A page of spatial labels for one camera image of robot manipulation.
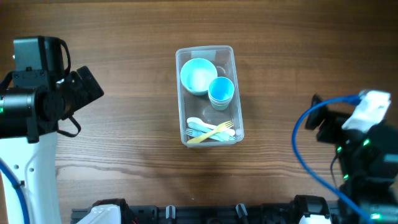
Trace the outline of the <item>yellow plastic fork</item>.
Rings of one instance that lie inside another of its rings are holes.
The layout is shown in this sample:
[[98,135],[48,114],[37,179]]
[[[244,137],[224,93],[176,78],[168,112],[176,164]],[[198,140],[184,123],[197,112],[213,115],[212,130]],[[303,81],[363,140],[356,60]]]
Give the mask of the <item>yellow plastic fork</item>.
[[234,126],[232,121],[227,121],[224,123],[219,124],[215,129],[213,129],[210,132],[204,133],[198,137],[195,137],[193,139],[190,139],[187,141],[188,144],[197,144],[200,143],[206,139],[208,139],[209,137],[218,134],[218,133],[223,133],[225,132],[227,129],[232,128]]

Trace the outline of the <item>green plastic fork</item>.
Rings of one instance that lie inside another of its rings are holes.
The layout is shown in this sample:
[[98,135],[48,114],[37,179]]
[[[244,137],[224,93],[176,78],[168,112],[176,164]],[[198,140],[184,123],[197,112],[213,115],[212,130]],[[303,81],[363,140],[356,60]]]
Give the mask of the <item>green plastic fork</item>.
[[207,132],[211,131],[210,128],[203,127],[202,125],[194,123],[194,122],[189,122],[188,123],[188,128],[195,129],[195,130],[198,130],[198,131],[202,131],[204,133],[207,133]]

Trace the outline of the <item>green plastic cup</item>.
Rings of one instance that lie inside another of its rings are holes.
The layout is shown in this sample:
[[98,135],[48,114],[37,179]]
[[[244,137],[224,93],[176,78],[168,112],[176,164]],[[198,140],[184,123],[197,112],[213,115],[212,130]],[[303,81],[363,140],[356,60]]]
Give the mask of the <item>green plastic cup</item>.
[[225,110],[228,106],[229,106],[229,104],[226,104],[226,105],[216,105],[216,104],[212,104],[212,107],[213,107],[215,110],[218,110],[218,111],[223,111],[223,110]]

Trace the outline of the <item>blue plastic cup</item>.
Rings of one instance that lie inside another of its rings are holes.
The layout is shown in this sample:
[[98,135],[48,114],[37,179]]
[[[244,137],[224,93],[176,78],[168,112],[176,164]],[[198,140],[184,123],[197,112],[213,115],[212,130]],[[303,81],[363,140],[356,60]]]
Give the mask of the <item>blue plastic cup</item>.
[[217,77],[210,83],[208,95],[213,101],[224,103],[232,100],[234,91],[234,84],[229,78]]

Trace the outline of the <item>white plastic spoon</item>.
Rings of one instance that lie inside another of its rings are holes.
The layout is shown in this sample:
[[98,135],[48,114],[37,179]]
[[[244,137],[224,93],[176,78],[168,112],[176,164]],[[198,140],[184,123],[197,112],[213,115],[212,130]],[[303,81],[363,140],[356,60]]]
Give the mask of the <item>white plastic spoon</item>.
[[[200,118],[197,118],[197,117],[189,117],[187,119],[187,122],[188,123],[189,122],[194,122],[194,123],[202,125],[203,127],[210,128],[210,129],[215,129],[216,128],[215,125],[205,123],[204,121],[202,121]],[[228,129],[226,131],[226,133],[229,134],[230,136],[234,136],[236,134],[235,130],[233,130],[233,129]]]

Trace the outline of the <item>blue plastic bowl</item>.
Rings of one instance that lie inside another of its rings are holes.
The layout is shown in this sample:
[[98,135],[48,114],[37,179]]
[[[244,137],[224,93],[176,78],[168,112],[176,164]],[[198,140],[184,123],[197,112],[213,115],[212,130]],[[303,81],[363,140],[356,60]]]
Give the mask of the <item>blue plastic bowl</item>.
[[218,77],[216,67],[207,59],[193,58],[187,61],[181,71],[180,80],[185,89],[208,90],[210,83]]

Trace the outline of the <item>light blue plastic fork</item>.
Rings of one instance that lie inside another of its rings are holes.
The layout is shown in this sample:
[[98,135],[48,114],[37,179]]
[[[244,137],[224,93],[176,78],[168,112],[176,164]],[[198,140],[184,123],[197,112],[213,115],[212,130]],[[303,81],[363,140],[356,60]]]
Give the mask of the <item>light blue plastic fork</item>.
[[[201,136],[202,134],[204,134],[204,132],[188,128],[185,130],[185,134],[195,138],[195,137]],[[212,136],[210,136],[210,139],[213,139],[216,141],[235,140],[234,136],[230,136],[229,134],[224,134],[224,133],[218,133],[218,134],[212,135]]]

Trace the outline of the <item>pink plastic cup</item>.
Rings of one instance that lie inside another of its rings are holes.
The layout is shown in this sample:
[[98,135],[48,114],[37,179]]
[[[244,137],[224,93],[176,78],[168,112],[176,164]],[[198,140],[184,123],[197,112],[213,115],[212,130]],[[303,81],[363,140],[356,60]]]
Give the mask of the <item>pink plastic cup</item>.
[[211,99],[211,100],[210,100],[210,103],[211,103],[211,105],[212,105],[212,104],[216,104],[216,105],[226,105],[226,104],[230,104],[230,101],[218,102],[218,101],[215,101],[215,100]]

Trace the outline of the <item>green plastic bowl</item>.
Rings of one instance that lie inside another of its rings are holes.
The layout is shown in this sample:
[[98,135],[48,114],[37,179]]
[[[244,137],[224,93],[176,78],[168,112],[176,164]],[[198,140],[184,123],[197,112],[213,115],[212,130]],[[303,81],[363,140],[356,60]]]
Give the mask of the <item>green plastic bowl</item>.
[[196,96],[202,96],[202,95],[207,95],[208,94],[208,90],[203,90],[203,91],[195,91],[195,90],[190,90],[190,89],[186,89],[189,93],[196,95]]

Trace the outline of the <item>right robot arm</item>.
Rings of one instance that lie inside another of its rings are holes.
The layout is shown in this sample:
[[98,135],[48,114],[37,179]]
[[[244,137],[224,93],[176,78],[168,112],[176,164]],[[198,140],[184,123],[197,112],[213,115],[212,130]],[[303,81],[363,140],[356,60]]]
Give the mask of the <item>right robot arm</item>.
[[[384,119],[391,96],[383,91],[363,91],[323,100],[313,95],[311,107],[297,120],[292,131],[292,149],[302,167],[338,198],[338,214],[332,215],[321,200],[320,210],[305,210],[299,222],[397,223],[397,128]],[[317,129],[318,142],[335,147],[343,183],[336,187],[308,166],[297,147],[301,125]]]

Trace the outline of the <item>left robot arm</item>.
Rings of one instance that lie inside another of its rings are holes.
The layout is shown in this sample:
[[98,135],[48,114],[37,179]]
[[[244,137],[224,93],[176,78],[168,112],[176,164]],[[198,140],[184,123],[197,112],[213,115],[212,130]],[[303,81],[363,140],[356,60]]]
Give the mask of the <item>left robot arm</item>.
[[14,72],[23,87],[1,90],[1,178],[9,223],[61,223],[55,174],[60,120],[73,117],[104,91],[88,67],[59,78],[46,71]]

